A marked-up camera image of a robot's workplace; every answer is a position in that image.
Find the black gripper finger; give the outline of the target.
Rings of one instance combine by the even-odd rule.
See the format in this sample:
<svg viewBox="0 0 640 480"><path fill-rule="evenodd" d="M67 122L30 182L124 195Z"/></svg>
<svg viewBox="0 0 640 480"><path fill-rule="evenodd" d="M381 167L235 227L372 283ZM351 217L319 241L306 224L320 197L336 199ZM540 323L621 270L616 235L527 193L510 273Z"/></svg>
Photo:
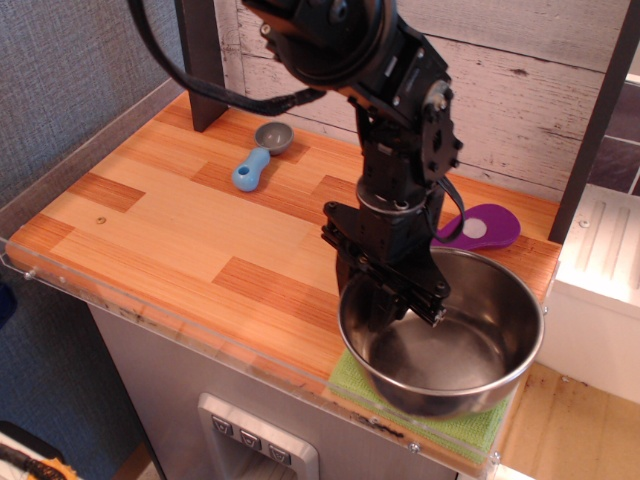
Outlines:
<svg viewBox="0 0 640 480"><path fill-rule="evenodd" d="M391 323L402 319L407 310L408 304L403 297L388 289L375 286L371 297L368 329L382 331Z"/></svg>
<svg viewBox="0 0 640 480"><path fill-rule="evenodd" d="M341 254L336 256L336 279L338 285L339 299L343 298L344 291L351 279L368 269L368 260L360 257L348 257Z"/></svg>

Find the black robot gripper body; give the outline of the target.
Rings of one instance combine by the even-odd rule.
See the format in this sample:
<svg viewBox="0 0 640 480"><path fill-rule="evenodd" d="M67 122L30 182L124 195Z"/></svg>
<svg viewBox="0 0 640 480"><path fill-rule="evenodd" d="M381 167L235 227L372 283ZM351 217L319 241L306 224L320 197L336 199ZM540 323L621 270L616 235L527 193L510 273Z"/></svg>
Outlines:
<svg viewBox="0 0 640 480"><path fill-rule="evenodd" d="M377 211L365 203L354 208L330 201L324 214L327 222L322 238L336 250L336 256L368 260L367 271L347 285L343 307L357 308L368 327L371 297L378 286L403 297L407 311L428 324L436 326L444 319L444 300L451 287L432 257L434 235L422 207Z"/></svg>

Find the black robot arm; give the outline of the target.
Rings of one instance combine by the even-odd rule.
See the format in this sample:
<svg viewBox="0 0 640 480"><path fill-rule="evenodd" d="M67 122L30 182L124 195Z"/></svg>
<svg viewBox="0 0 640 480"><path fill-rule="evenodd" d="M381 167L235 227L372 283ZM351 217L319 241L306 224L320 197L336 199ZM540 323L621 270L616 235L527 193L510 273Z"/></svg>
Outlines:
<svg viewBox="0 0 640 480"><path fill-rule="evenodd" d="M392 1L250 1L268 49L308 87L345 96L363 155L356 207L329 202L340 288L369 282L373 331L407 311L439 323L450 286L430 247L458 164L446 62Z"/></svg>

